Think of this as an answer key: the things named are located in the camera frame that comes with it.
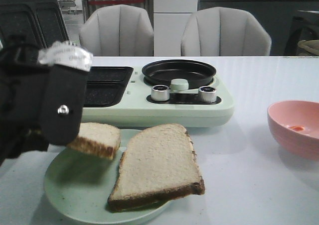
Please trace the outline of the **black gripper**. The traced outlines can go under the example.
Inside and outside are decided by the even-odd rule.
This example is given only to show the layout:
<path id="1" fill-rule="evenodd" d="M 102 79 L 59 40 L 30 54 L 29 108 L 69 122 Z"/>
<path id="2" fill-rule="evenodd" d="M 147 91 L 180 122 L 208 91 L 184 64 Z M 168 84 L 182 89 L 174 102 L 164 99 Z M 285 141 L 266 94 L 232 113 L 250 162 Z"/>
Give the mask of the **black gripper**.
<path id="1" fill-rule="evenodd" d="M 12 35 L 0 51 L 0 159 L 65 146 L 79 133 L 88 52 L 69 41 L 40 49 Z"/>

